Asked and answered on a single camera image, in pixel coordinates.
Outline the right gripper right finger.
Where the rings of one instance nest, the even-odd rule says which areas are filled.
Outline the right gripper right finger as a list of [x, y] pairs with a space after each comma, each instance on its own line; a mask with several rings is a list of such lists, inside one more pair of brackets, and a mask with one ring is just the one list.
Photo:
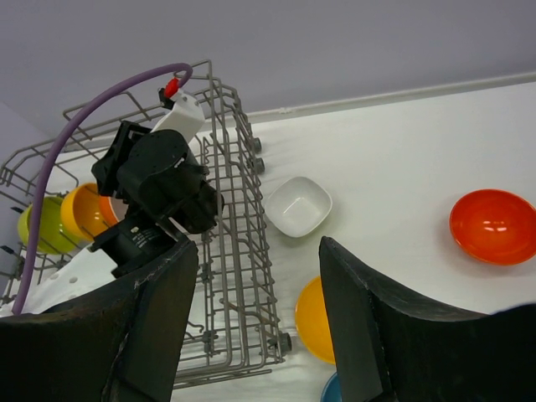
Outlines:
[[534, 400], [534, 304], [492, 314], [454, 307], [329, 237], [319, 262], [343, 400]]

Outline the lime green bowl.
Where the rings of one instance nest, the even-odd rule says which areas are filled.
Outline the lime green bowl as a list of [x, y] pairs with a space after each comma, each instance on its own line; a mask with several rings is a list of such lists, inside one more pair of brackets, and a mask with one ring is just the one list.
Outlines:
[[62, 223], [60, 208], [63, 199], [57, 196], [44, 198], [40, 218], [38, 252], [61, 255], [73, 251], [80, 239], [70, 233]]

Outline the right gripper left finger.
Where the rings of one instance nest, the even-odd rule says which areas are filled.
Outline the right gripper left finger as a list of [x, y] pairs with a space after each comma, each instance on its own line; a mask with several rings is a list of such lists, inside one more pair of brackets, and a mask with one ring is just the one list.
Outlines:
[[1, 321], [3, 401], [169, 401], [198, 270], [185, 240], [40, 314]]

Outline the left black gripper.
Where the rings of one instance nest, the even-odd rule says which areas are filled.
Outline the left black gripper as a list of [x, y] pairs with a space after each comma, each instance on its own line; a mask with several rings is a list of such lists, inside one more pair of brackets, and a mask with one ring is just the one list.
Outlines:
[[223, 197], [208, 181], [183, 135], [122, 121], [106, 154], [91, 168], [98, 194], [121, 189], [150, 220], [175, 235], [202, 234], [217, 225]]

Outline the yellow bowl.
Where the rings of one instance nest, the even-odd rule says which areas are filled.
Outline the yellow bowl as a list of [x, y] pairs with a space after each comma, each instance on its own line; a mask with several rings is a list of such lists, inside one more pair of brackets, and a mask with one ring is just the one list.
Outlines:
[[335, 364], [322, 281], [312, 279], [301, 291], [295, 306], [296, 330], [309, 353], [324, 363]]
[[62, 224], [79, 239], [92, 241], [108, 229], [99, 200], [95, 183], [84, 183], [70, 191], [60, 207]]

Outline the round white bowl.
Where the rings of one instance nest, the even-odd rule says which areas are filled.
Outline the round white bowl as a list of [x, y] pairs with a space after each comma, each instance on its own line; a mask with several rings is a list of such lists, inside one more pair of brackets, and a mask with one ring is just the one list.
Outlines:
[[99, 206], [102, 217], [109, 226], [122, 221], [128, 209], [128, 205], [122, 200], [106, 196], [99, 197]]

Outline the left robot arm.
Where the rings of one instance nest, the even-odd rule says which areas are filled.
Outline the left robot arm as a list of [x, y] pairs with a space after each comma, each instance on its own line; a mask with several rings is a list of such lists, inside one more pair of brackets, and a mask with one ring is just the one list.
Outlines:
[[80, 234], [90, 244], [41, 285], [30, 288], [22, 311], [39, 314], [131, 273], [171, 249], [188, 232], [202, 234], [216, 225], [223, 197], [210, 186], [209, 170], [198, 163], [189, 142], [198, 123], [158, 122], [152, 129], [124, 121], [106, 154], [91, 173], [91, 189], [78, 188], [63, 199], [88, 204], [110, 197], [127, 206], [116, 224], [101, 223], [94, 213], [78, 215]]

